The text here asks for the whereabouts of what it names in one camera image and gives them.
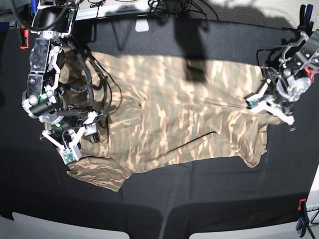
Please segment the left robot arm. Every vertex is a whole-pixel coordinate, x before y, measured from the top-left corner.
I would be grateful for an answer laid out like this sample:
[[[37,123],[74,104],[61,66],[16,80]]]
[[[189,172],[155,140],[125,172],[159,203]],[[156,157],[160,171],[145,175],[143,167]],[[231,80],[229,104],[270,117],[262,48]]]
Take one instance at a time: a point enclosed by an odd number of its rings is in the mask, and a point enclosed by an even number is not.
[[[311,35],[301,31],[297,42],[281,48],[278,68],[261,66],[263,84],[246,101],[251,112],[267,111],[294,131],[293,104],[319,73],[319,31]]]

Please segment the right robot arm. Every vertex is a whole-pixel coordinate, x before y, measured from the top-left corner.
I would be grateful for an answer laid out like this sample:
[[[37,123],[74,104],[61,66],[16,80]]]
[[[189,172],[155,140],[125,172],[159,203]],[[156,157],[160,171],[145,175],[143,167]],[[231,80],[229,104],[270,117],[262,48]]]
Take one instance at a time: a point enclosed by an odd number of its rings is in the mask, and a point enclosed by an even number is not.
[[[93,78],[72,38],[79,4],[78,0],[39,1],[28,28],[39,37],[30,53],[30,71],[21,102],[30,118],[49,126],[41,136],[58,148],[64,164],[81,158],[80,140],[83,137],[99,142],[97,123],[108,113],[108,110],[93,109]],[[64,42],[75,53],[87,78],[81,89],[60,82],[66,62],[62,49]]]

